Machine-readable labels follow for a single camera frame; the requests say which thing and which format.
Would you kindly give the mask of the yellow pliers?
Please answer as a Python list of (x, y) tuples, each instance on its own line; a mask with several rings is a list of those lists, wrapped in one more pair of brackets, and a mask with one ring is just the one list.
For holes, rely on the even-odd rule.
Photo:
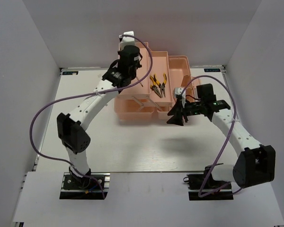
[(153, 76), (150, 76), (150, 80), (151, 80), (151, 82), (152, 82), (152, 85), (150, 85), (151, 90), (154, 91), (155, 94), (156, 94), (158, 97), (162, 98), (162, 96), (161, 96), (161, 94), (160, 94), (160, 91), (158, 90), (157, 84), (156, 84), (156, 82), (155, 82), (155, 80), (154, 80), (154, 77), (153, 77)]
[(162, 97), (166, 97), (166, 94), (165, 94), (166, 83), (167, 83), (167, 75), (166, 73), (163, 73), (163, 83), (161, 83), (160, 85), (160, 92), (161, 92)]

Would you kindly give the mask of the pink plastic toolbox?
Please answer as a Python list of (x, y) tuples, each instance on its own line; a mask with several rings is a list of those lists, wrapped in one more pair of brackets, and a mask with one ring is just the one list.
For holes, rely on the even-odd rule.
[[(167, 51), (153, 51), (148, 54), (146, 46), (137, 43), (142, 59), (142, 67), (137, 70), (137, 79), (141, 79), (147, 72), (149, 75), (142, 80), (142, 87), (137, 84), (134, 87), (123, 90), (114, 102), (114, 111), (122, 121), (150, 121), (152, 119), (167, 120), (168, 112), (175, 104), (173, 90), (176, 87), (186, 87), (187, 99), (194, 102), (197, 99), (196, 87), (201, 84), (197, 79), (190, 83), (192, 78), (188, 58), (184, 55), (171, 56)], [(163, 83), (163, 73), (167, 75), (165, 85), (166, 97), (158, 97), (151, 90), (150, 76), (154, 77), (158, 90)]]

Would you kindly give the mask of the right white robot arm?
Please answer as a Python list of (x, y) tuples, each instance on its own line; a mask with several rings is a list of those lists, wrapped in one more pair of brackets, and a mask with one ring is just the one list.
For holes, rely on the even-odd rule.
[(182, 126), (189, 116), (204, 115), (228, 138), (238, 159), (234, 165), (217, 163), (204, 171), (205, 185), (211, 189), (221, 182), (235, 182), (241, 188), (271, 182), (275, 178), (275, 150), (264, 146), (235, 121), (234, 110), (225, 100), (217, 100), (212, 84), (197, 86), (199, 100), (190, 102), (182, 87), (174, 89), (176, 103), (169, 111), (168, 124)]

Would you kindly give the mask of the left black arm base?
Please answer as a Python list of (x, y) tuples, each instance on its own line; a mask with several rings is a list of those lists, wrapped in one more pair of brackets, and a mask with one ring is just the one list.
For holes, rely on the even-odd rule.
[(60, 200), (104, 200), (108, 194), (110, 173), (91, 173), (92, 179), (76, 179), (65, 172), (62, 178)]

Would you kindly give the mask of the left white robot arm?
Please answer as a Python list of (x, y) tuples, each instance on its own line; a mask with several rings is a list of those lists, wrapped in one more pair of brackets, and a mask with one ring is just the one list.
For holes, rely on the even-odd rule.
[(105, 92), (105, 90), (126, 87), (136, 78), (136, 71), (141, 67), (140, 49), (135, 45), (127, 45), (118, 51), (119, 59), (115, 60), (107, 72), (102, 76), (94, 92), (99, 95), (90, 96), (83, 100), (68, 114), (57, 116), (58, 137), (66, 147), (69, 155), (70, 173), (75, 176), (74, 183), (81, 189), (90, 185), (90, 167), (87, 163), (86, 149), (90, 144), (90, 137), (86, 133), (91, 121), (101, 109), (120, 91)]

